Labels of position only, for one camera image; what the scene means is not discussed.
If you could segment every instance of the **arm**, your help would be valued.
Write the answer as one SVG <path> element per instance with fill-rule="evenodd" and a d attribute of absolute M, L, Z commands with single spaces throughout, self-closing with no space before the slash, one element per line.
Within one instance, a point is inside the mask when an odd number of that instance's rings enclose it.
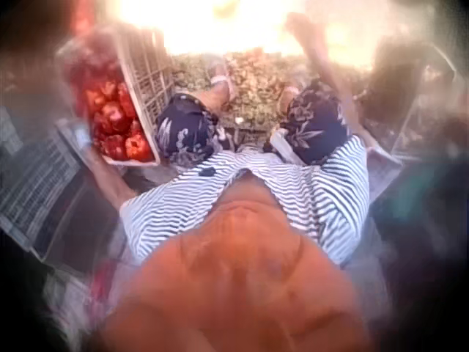
<path fill-rule="evenodd" d="M 303 47 L 305 55 L 317 67 L 321 79 L 336 91 L 349 130 L 360 136 L 367 147 L 376 147 L 377 142 L 360 124 L 355 101 L 347 82 L 330 64 L 325 35 L 321 28 L 315 26 L 305 15 L 293 12 L 288 15 L 287 27 Z"/>
<path fill-rule="evenodd" d="M 92 146 L 89 131 L 85 124 L 81 123 L 74 130 L 78 148 L 83 153 L 89 169 L 95 177 L 97 186 L 103 192 L 104 197 L 120 210 L 125 201 L 137 196 L 127 183 L 120 177 L 117 170 L 107 164 L 103 157 Z"/>
<path fill-rule="evenodd" d="M 137 196 L 137 193 L 127 186 L 117 170 L 107 164 L 103 157 L 92 146 L 83 149 L 84 157 L 89 162 L 89 168 L 104 197 L 119 211 L 124 202 Z"/>

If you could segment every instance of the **bright light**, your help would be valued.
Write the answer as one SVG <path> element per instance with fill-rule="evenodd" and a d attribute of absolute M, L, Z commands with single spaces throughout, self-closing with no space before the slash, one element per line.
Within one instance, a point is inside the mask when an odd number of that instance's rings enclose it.
<path fill-rule="evenodd" d="M 216 18 L 214 7 L 231 1 L 235 0 L 115 0 L 115 14 L 137 26 L 162 29 L 170 54 L 224 54 L 256 47 L 283 55 L 302 53 L 296 40 L 285 32 L 284 21 L 289 11 L 304 9 L 304 0 L 239 0 L 233 16 Z M 357 7 L 354 1 L 351 5 L 347 5 L 348 1 L 330 0 L 327 4 L 321 1 L 326 8 L 329 4 L 331 12 L 342 10 L 345 14 L 341 19 L 331 18 L 328 23 L 328 16 L 315 17 L 326 21 L 333 61 L 362 68 L 372 65 L 378 40 L 390 32 L 396 21 L 387 17 L 384 0 L 370 1 L 362 7 Z"/>

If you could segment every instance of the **floral shorts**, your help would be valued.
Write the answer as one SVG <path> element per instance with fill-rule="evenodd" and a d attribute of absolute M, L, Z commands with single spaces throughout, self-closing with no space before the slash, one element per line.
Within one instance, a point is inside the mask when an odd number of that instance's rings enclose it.
<path fill-rule="evenodd" d="M 233 139 L 202 102 L 176 94 L 157 118 L 156 144 L 164 158 L 188 169 L 222 150 L 234 150 Z"/>
<path fill-rule="evenodd" d="M 307 165 L 322 164 L 348 138 L 339 99 L 319 78 L 293 99 L 280 127 L 288 131 L 285 139 Z"/>

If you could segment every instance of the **plastic crate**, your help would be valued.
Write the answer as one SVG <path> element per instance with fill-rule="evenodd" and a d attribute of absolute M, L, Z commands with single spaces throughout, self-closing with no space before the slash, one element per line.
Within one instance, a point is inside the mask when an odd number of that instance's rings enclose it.
<path fill-rule="evenodd" d="M 171 59 L 164 47 L 163 33 L 156 29 L 138 29 L 123 23 L 98 27 L 83 37 L 74 38 L 57 51 L 59 66 L 73 62 L 93 36 L 107 36 L 109 48 L 115 51 L 125 83 L 132 98 L 145 136 L 152 149 L 155 160 L 148 163 L 139 161 L 116 161 L 105 157 L 110 164 L 123 166 L 145 166 L 160 163 L 158 147 L 155 143 L 156 118 L 163 111 L 174 92 L 171 75 Z M 73 90 L 64 89 L 75 104 Z"/>

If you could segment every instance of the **blue and white striped shirt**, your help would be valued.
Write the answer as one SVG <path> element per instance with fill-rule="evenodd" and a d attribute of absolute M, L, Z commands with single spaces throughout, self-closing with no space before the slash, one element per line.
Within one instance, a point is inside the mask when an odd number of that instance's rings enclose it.
<path fill-rule="evenodd" d="M 128 200 L 120 215 L 134 255 L 144 260 L 163 241 L 199 226 L 224 189 L 246 169 L 264 181 L 289 223 L 335 264 L 351 255 L 369 207 L 366 149 L 357 136 L 322 166 L 285 164 L 275 154 L 253 150 L 221 152 Z"/>

